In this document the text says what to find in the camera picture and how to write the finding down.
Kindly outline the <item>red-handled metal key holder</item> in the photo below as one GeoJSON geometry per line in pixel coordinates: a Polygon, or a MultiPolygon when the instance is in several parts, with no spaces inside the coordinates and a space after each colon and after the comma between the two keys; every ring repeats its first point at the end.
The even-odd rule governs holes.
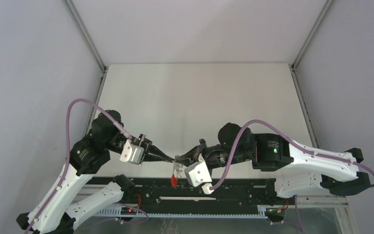
{"type": "Polygon", "coordinates": [[[170,183],[172,187],[176,187],[178,185],[178,178],[181,176],[183,164],[178,159],[179,156],[175,156],[173,161],[173,169],[172,169],[172,176],[170,178],[170,183]]]}

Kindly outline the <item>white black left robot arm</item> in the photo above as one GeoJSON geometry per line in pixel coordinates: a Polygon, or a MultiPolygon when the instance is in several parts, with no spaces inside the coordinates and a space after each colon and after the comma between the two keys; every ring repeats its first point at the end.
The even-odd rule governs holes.
{"type": "Polygon", "coordinates": [[[99,192],[73,203],[81,188],[106,164],[111,152],[124,162],[173,162],[143,136],[125,132],[121,115],[115,110],[101,111],[90,131],[74,145],[67,146],[66,161],[56,182],[44,199],[16,221],[20,228],[34,234],[72,234],[84,221],[116,202],[129,203],[135,196],[135,184],[125,175],[115,176],[99,192]]]}

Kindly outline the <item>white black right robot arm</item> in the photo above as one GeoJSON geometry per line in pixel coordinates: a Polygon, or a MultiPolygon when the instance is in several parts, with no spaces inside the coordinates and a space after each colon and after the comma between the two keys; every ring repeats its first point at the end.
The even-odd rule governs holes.
{"type": "Polygon", "coordinates": [[[271,204],[311,190],[328,190],[337,196],[352,196],[373,187],[369,169],[361,165],[362,151],[352,148],[345,152],[331,152],[300,144],[278,129],[256,134],[248,125],[227,123],[218,132],[219,144],[207,146],[200,140],[198,146],[174,159],[172,186],[180,169],[189,185],[209,195],[225,180],[230,166],[250,162],[262,172],[280,169],[301,169],[302,174],[275,178],[265,188],[264,199],[271,204]]]}

